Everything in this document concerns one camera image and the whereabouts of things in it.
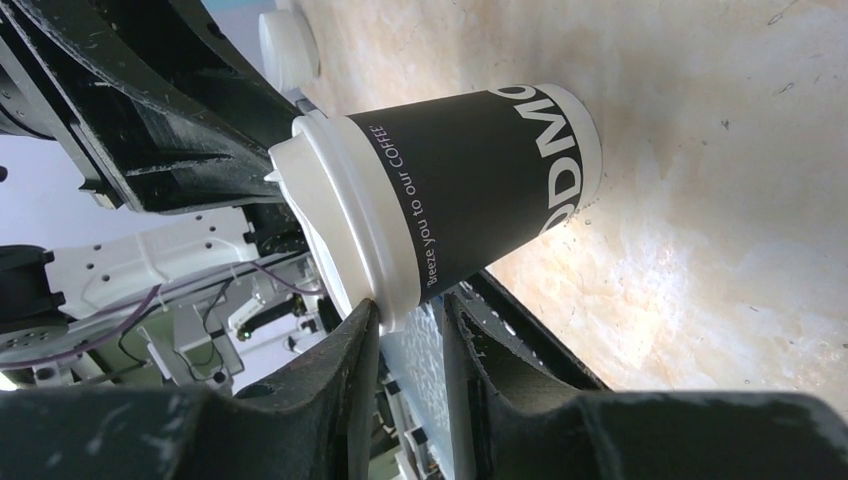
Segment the white plastic cup lid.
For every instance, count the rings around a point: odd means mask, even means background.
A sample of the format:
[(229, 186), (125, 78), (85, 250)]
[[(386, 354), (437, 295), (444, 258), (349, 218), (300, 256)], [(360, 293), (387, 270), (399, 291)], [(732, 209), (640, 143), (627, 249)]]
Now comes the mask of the white plastic cup lid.
[(348, 117), (312, 111), (269, 150), (265, 180), (280, 189), (335, 307), (379, 308), (383, 335), (405, 329), (419, 305), (417, 258), (398, 197), (376, 150)]

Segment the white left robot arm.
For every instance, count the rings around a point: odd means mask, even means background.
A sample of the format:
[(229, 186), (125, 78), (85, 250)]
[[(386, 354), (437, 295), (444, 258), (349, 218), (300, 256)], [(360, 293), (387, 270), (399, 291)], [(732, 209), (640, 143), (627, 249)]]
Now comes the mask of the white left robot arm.
[(259, 17), (257, 71), (199, 1), (5, 1), (1, 131), (55, 141), (99, 203), (178, 223), (79, 247), (1, 249), (1, 369), (38, 387), (151, 366), (238, 388), (250, 352), (294, 353), (324, 293), (303, 232), (265, 181), (269, 147), (316, 75), (291, 1)]

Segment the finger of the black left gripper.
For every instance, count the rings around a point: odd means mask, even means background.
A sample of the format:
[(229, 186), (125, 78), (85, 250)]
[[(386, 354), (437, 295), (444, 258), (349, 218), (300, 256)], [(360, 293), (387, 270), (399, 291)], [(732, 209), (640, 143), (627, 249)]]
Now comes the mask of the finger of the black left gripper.
[(239, 53), (200, 1), (94, 1), (118, 37), (166, 83), (258, 143), (291, 137), (299, 115)]
[(94, 1), (1, 5), (1, 131), (59, 143), (100, 204), (176, 214), (276, 202), (268, 151), (142, 63)]

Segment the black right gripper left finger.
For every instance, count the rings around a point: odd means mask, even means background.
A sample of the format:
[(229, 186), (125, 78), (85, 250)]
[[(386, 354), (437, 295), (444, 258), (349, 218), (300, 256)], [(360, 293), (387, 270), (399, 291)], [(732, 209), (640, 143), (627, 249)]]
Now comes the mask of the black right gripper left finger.
[(364, 479), (379, 310), (236, 399), (210, 388), (61, 387), (1, 397), (5, 479)]

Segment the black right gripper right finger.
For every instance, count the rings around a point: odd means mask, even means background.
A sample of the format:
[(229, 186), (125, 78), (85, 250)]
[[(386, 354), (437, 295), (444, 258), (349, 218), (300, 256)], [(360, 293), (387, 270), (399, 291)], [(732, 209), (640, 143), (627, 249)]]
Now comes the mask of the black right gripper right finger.
[(843, 479), (847, 426), (802, 394), (580, 391), (444, 301), (458, 479)]

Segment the black paper coffee cup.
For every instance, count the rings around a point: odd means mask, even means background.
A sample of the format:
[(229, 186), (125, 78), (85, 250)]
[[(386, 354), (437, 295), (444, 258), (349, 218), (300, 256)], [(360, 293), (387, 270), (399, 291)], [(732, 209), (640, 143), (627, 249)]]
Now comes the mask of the black paper coffee cup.
[(602, 151), (584, 104), (515, 85), (355, 114), (394, 189), (429, 300), (567, 222)]

